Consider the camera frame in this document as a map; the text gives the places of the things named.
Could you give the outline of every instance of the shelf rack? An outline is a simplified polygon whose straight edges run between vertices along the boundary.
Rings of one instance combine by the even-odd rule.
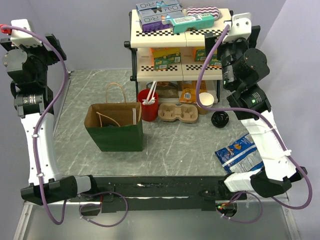
[[[131,50],[132,76],[130,80],[135,82],[136,96],[139,86],[145,86],[147,82],[161,81],[196,81],[202,68],[202,62],[195,62],[190,47],[204,47],[205,33],[212,32],[219,36],[224,30],[224,22],[231,20],[231,14],[227,8],[220,9],[222,18],[214,22],[213,27],[173,34],[170,29],[153,32],[142,32],[139,16],[134,9],[129,13],[130,41],[125,41],[124,46]],[[168,69],[155,71],[150,48],[180,47],[181,63],[171,64]],[[210,91],[220,101],[220,80],[222,71],[220,68],[207,67],[203,80],[209,86]]]

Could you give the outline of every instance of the marble countertop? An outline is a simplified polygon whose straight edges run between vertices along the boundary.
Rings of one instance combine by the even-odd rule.
[[[211,123],[212,113],[200,115],[194,124],[180,121],[143,121],[142,152],[101,152],[84,127],[91,104],[105,103],[106,87],[116,82],[124,87],[129,102],[136,101],[135,83],[129,70],[77,70],[63,104],[55,132],[58,165],[64,175],[95,176],[221,176],[226,172],[215,151],[230,145],[247,130],[229,112],[230,121],[224,128]],[[221,102],[215,107],[227,107],[221,91]],[[122,102],[122,93],[110,88],[110,103]]]

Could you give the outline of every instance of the red cup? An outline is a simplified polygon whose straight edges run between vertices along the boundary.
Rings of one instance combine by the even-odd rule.
[[[144,89],[138,93],[138,102],[142,107],[142,120],[152,122],[158,116],[158,94],[154,93],[155,103],[151,105],[143,105],[143,99],[147,99],[150,89]]]

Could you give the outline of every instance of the gray wall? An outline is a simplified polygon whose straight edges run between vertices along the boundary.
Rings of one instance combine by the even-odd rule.
[[[307,167],[313,184],[311,205],[294,211],[303,240],[320,239],[319,204],[320,143],[320,2],[287,0],[273,24],[262,50],[271,74],[261,81],[271,102],[274,117],[293,158]],[[307,199],[305,181],[294,183],[288,192],[293,206]]]
[[[27,18],[34,24],[36,32],[44,33],[38,19],[28,1],[10,0],[1,3],[0,23],[10,24],[11,20]],[[0,38],[7,36],[0,33]],[[0,46],[0,58],[6,50]],[[20,189],[28,186],[29,157],[27,141],[20,118],[14,108],[14,98],[10,92],[11,78],[5,66],[0,64],[0,239],[11,240],[23,208]],[[51,67],[48,74],[49,86],[56,93],[62,81],[60,66]],[[60,103],[56,104],[58,112]]]
[[[286,0],[181,0],[183,7],[229,8],[252,12],[262,43]],[[75,69],[130,69],[128,13],[139,0],[29,0],[45,29],[60,38]]]

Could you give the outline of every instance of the blue and white package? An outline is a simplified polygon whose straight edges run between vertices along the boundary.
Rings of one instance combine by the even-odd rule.
[[[215,152],[227,173],[246,173],[264,166],[252,137],[244,135],[230,146]]]

